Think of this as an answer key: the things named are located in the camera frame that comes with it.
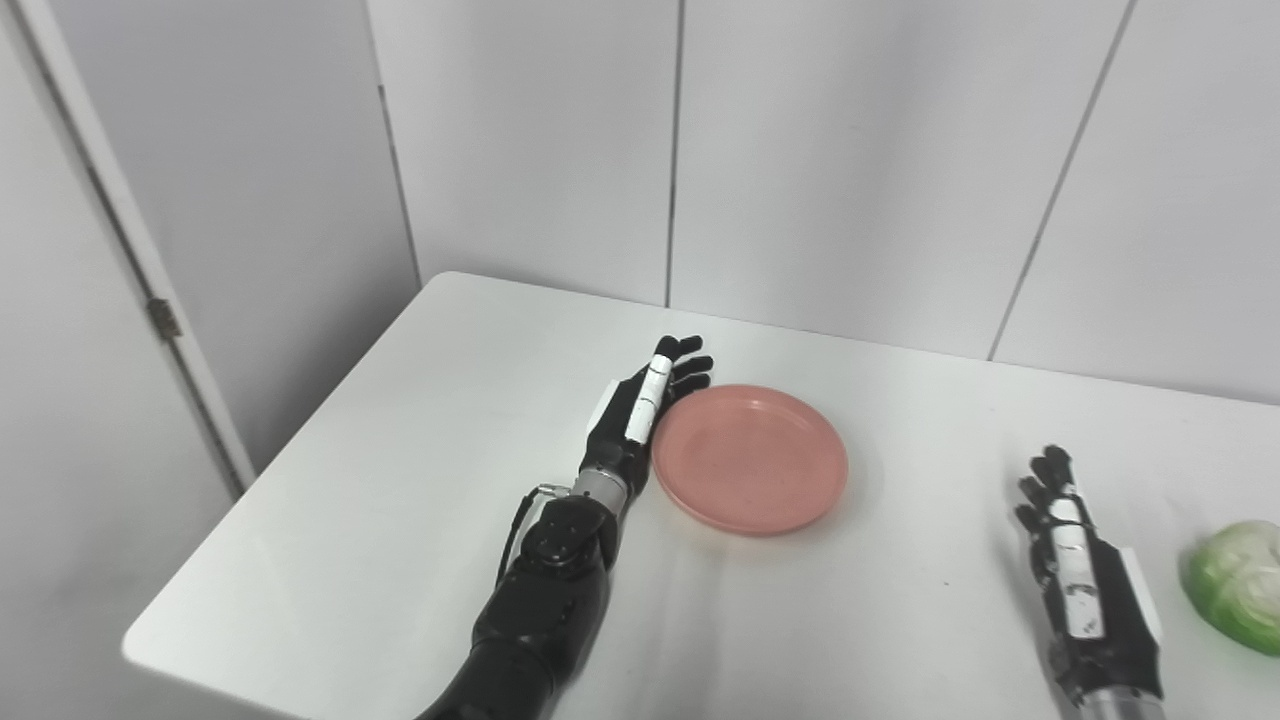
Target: white door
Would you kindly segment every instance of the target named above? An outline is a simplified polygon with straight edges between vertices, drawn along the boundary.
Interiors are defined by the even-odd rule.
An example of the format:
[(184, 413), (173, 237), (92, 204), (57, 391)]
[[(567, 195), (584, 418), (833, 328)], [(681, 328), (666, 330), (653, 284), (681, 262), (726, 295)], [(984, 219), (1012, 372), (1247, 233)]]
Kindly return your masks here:
[(120, 656), (230, 496), (6, 3), (0, 459), (0, 717), (260, 716)]

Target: robotic hand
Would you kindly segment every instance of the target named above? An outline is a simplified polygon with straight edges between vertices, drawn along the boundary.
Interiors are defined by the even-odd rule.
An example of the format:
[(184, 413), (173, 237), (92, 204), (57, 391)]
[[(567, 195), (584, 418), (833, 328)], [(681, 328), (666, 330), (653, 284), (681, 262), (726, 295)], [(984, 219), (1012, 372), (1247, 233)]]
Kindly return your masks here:
[[(649, 439), (663, 413), (710, 384), (700, 337), (663, 337), (653, 360), (616, 383), (572, 489), (539, 486), (512, 523), (498, 585), (471, 633), (471, 655), (417, 720), (536, 720), (579, 669), (608, 596), (622, 518), (649, 479)], [(552, 495), (507, 557), (538, 495)]]
[(1053, 626), (1050, 665), (1085, 720), (1164, 720), (1158, 620), (1137, 559), (1097, 532), (1057, 446), (1032, 459), (1015, 509)]

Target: green cabbage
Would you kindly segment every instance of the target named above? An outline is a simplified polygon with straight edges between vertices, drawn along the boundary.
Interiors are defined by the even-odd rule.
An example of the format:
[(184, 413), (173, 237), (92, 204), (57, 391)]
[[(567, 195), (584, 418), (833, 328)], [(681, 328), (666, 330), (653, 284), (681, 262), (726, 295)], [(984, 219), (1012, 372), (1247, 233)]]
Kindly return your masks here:
[(1280, 656), (1280, 527), (1249, 520), (1219, 532), (1192, 555), (1184, 585), (1215, 628)]

